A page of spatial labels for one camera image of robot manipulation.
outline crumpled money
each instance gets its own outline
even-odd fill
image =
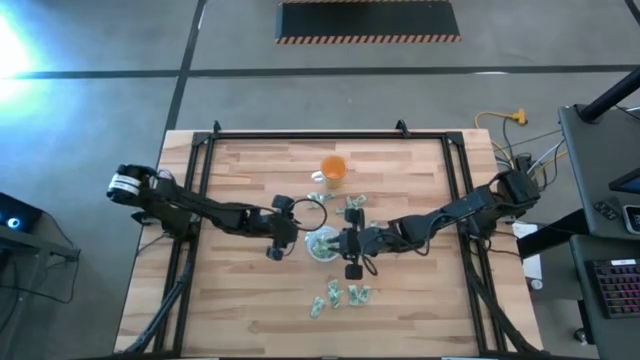
[[[320,312],[324,308],[324,304],[324,299],[316,296],[313,299],[313,304],[311,304],[311,313],[309,314],[309,316],[311,316],[312,319],[317,319],[318,316],[320,316]]]
[[[349,285],[349,305],[364,305],[371,297],[371,286],[364,285],[362,290],[358,291],[357,285]]]
[[[367,202],[367,197],[364,196],[364,195],[360,195],[356,199],[351,200],[351,196],[347,196],[345,198],[345,201],[347,202],[347,207],[345,209],[337,208],[336,209],[336,214],[344,214],[344,211],[346,209],[359,209],[359,208],[361,208],[362,205],[365,202]]]
[[[328,243],[327,240],[329,239],[332,239],[332,237],[327,235],[318,236],[316,238],[316,242],[311,247],[313,255],[320,259],[329,259],[331,257],[334,257],[336,255],[336,252],[334,250],[336,250],[339,245],[337,243]]]
[[[332,308],[337,308],[340,306],[340,296],[344,293],[344,290],[340,289],[340,285],[338,284],[338,280],[329,281],[329,302],[331,303]]]
[[[318,194],[318,193],[315,193],[315,192],[307,194],[307,198],[308,199],[315,200],[315,201],[317,201],[317,202],[319,202],[320,204],[323,204],[323,205],[327,200],[331,200],[334,197],[336,197],[336,196],[333,195],[333,194]],[[311,208],[319,209],[320,205],[318,205],[318,204],[316,204],[314,202],[311,202]]]

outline gray floor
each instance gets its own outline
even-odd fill
[[[313,47],[274,44],[276,1],[210,0],[192,68],[640,63],[640,29],[622,0],[453,4],[463,36],[458,44]],[[195,7],[196,0],[4,2],[0,35],[12,29],[14,51],[1,55],[0,65],[5,71],[177,70]],[[587,103],[622,76],[190,79],[177,128],[208,129],[215,119],[228,129],[389,128],[400,118],[413,128],[463,128],[473,126],[480,111],[524,108],[529,125],[508,127],[515,143],[558,129],[558,107]],[[175,84],[173,78],[0,80],[0,191],[50,212],[82,248],[74,301],[38,299],[21,327],[16,359],[112,350],[140,228],[130,210],[110,203],[104,192],[118,164],[157,161]],[[625,105],[639,100],[634,95]],[[504,142],[500,119],[481,122]],[[556,134],[516,152],[539,156],[560,139]],[[553,221],[581,206],[567,158],[558,171],[525,220]],[[543,271],[565,271],[568,260],[566,249],[545,254]],[[70,270],[56,271],[42,290],[66,296],[61,289]],[[570,297],[563,290],[575,287],[565,275],[572,285],[548,276],[545,292],[533,297],[545,348],[595,356],[593,347],[572,340],[580,324],[575,302],[554,299]]]

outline black and yellow striped mat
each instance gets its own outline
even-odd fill
[[[285,0],[277,21],[286,45],[461,40],[448,0]]]

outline computer monitor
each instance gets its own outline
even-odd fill
[[[42,216],[42,210],[0,193],[0,226],[30,233]]]
[[[640,168],[609,183],[609,189],[632,194],[640,194]]]

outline wooden table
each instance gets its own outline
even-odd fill
[[[462,130],[474,185],[488,182],[497,168],[486,130]],[[160,168],[184,182],[193,131],[171,131]],[[385,221],[428,213],[451,201],[441,144],[434,140],[232,140],[216,141],[207,195],[220,202],[270,206],[276,194],[293,198],[323,192],[310,174],[320,160],[339,154],[348,161],[346,184],[327,202],[327,224],[346,225],[336,207],[347,195],[366,194],[369,220]],[[462,179],[456,162],[457,178]],[[458,181],[463,194],[462,181]],[[303,221],[320,210],[296,208]],[[160,234],[143,232],[141,246]],[[342,259],[319,263],[307,253],[304,232],[291,256],[281,262],[265,257],[267,239],[227,235],[209,222],[203,226],[191,292],[183,356],[438,356],[476,355],[467,287],[455,227],[440,231],[431,252],[383,254],[374,259],[380,275],[361,281],[344,279]],[[116,350],[133,342],[158,308],[171,241],[161,240],[139,255],[116,341]],[[493,248],[518,251],[512,237],[493,238]],[[541,348],[538,327],[520,259],[489,253],[500,305],[534,346]],[[368,304],[326,307],[309,317],[315,296],[327,298],[327,282],[339,279],[373,288]],[[483,311],[489,343],[488,313]],[[171,345],[172,321],[166,346]]]

